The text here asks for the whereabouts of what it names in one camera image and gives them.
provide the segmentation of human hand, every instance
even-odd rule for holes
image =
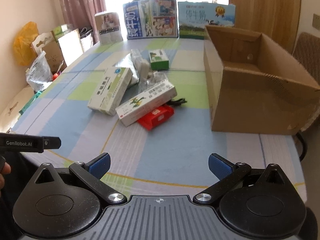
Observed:
[[[11,173],[11,167],[8,163],[5,163],[1,172],[0,172],[0,189],[3,189],[4,187],[4,177],[3,175]]]

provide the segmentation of silver bolt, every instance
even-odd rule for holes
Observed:
[[[124,199],[124,195],[120,193],[113,193],[108,196],[108,199],[112,202],[119,202]]]
[[[196,199],[200,202],[207,202],[211,199],[211,195],[209,195],[207,193],[200,193],[200,194],[196,195]]]

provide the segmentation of red tissue pack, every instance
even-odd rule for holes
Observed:
[[[152,128],[167,121],[174,114],[174,109],[166,104],[157,107],[138,120],[138,123],[150,131]]]

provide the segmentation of wooden door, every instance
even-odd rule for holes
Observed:
[[[236,5],[235,27],[265,33],[292,53],[301,0],[229,0]]]

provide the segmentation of table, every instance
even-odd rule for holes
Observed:
[[[168,122],[150,132],[134,123],[124,127],[117,116],[87,107],[103,70],[131,49],[164,49],[170,60],[169,80],[178,97],[188,101],[175,109]],[[131,97],[132,89],[125,98]],[[303,201],[306,187],[297,150],[291,136],[212,132],[203,63],[203,41],[152,38],[96,44],[79,57],[29,107],[12,129],[15,133],[59,136],[58,150],[28,153],[37,165],[51,162],[67,167],[87,162],[103,152],[111,156],[111,168],[101,179],[127,197],[182,195],[191,197],[218,179],[209,171],[212,152],[233,163],[246,162],[253,168],[278,163]]]

